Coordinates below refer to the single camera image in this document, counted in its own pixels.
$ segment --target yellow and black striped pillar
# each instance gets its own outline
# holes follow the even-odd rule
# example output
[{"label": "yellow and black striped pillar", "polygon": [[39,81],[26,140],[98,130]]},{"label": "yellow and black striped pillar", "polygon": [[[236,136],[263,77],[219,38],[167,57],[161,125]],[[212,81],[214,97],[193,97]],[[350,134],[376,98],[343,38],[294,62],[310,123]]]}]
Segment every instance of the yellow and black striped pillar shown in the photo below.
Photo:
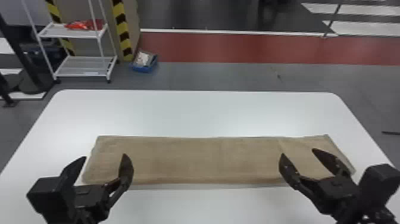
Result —
[{"label": "yellow and black striped pillar", "polygon": [[112,14],[114,15],[115,22],[117,23],[117,33],[120,39],[120,46],[124,61],[133,60],[133,51],[129,39],[128,23],[126,21],[124,3],[122,0],[111,0]]},{"label": "yellow and black striped pillar", "polygon": [[[61,23],[60,11],[54,4],[54,1],[53,0],[45,0],[45,1],[47,9],[49,10],[51,18],[53,19],[53,22]],[[71,41],[68,38],[61,38],[61,44],[63,47],[67,49],[68,53],[70,53],[71,56],[75,56],[74,46],[72,45]]]}]

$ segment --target red object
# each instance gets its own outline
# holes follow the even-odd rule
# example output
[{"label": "red object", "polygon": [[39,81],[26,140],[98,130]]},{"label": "red object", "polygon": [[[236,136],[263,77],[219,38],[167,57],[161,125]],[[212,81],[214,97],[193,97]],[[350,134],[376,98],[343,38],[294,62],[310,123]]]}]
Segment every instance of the red object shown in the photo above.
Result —
[{"label": "red object", "polygon": [[[103,29],[103,20],[96,19],[96,26],[97,26],[98,30]],[[93,20],[74,21],[74,22],[65,24],[64,27],[73,29],[73,30],[95,30]]]},{"label": "red object", "polygon": [[400,38],[141,33],[161,62],[400,66]]}]

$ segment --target wall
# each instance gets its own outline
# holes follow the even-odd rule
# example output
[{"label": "wall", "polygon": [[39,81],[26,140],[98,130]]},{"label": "wall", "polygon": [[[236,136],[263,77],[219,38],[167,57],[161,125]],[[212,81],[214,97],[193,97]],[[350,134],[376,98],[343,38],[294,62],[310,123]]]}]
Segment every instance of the wall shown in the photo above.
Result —
[{"label": "wall", "polygon": [[[33,21],[37,25],[49,23],[48,11],[44,0],[26,0]],[[0,0],[0,13],[8,24],[30,25],[25,10],[22,8],[21,0]]]}]

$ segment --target metal pole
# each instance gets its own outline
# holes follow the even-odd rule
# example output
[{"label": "metal pole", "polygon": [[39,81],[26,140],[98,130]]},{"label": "metal pole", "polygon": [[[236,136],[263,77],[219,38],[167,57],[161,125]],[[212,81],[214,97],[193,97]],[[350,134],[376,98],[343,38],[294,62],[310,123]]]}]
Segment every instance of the metal pole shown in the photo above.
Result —
[{"label": "metal pole", "polygon": [[[106,21],[106,23],[108,24],[107,18],[106,18],[106,16],[105,16],[105,11],[104,11],[103,4],[101,3],[101,0],[98,0],[98,1],[99,1],[101,13],[103,14],[103,19],[104,19],[104,21]],[[113,52],[114,52],[114,55],[117,55],[117,50],[115,49],[113,37],[111,36],[110,26],[108,26],[107,33],[108,33],[108,36],[110,37],[110,42],[111,42],[111,46],[112,46],[112,50],[113,50]]]},{"label": "metal pole", "polygon": [[335,12],[332,14],[332,19],[330,20],[329,24],[328,24],[328,29],[326,29],[324,36],[322,36],[322,38],[327,38],[328,33],[330,28],[332,27],[333,22],[335,21],[336,17],[338,16],[339,10],[342,7],[344,0],[339,0],[339,3],[337,3],[337,7]]},{"label": "metal pole", "polygon": [[101,58],[103,59],[104,74],[107,74],[107,65],[105,64],[103,47],[101,46],[101,39],[100,39],[101,37],[99,37],[99,31],[97,29],[96,17],[95,17],[95,12],[93,11],[92,0],[87,0],[87,2],[89,3],[89,9],[90,9],[90,14],[92,15],[93,26],[95,27],[97,44],[99,45],[100,55],[101,55]]},{"label": "metal pole", "polygon": [[47,66],[49,67],[49,70],[50,70],[51,74],[53,75],[53,79],[56,80],[57,77],[55,77],[53,67],[51,66],[51,63],[50,63],[50,61],[49,61],[49,58],[47,57],[47,53],[46,53],[46,51],[45,51],[45,48],[43,47],[42,40],[41,40],[41,38],[40,38],[39,35],[38,35],[38,30],[36,30],[36,27],[35,27],[35,24],[34,24],[34,22],[33,22],[32,16],[30,15],[28,6],[26,5],[25,0],[21,0],[21,3],[22,3],[22,6],[23,6],[23,8],[24,8],[24,10],[25,10],[26,15],[28,16],[29,23],[30,23],[30,25],[32,26],[32,30],[33,30],[34,33],[35,33],[35,37],[36,37],[36,40],[37,40],[37,42],[38,42],[38,44],[39,44],[39,46],[40,46],[40,49],[42,50],[43,57],[45,57],[45,61],[46,61],[46,63],[47,63]]}]

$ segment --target white shelf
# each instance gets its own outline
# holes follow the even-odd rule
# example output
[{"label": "white shelf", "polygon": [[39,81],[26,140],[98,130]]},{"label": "white shelf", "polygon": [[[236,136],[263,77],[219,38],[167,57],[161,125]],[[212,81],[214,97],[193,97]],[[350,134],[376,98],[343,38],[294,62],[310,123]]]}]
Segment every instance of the white shelf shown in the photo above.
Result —
[{"label": "white shelf", "polygon": [[107,69],[104,70],[102,57],[78,57],[67,56],[57,71],[56,77],[77,77],[77,76],[102,76],[110,78],[117,56],[104,57]]},{"label": "white shelf", "polygon": [[108,28],[107,24],[103,25],[103,29],[98,30],[98,37],[95,30],[72,30],[64,27],[64,23],[49,23],[39,36],[41,38],[80,38],[80,39],[97,39],[101,38]]}]

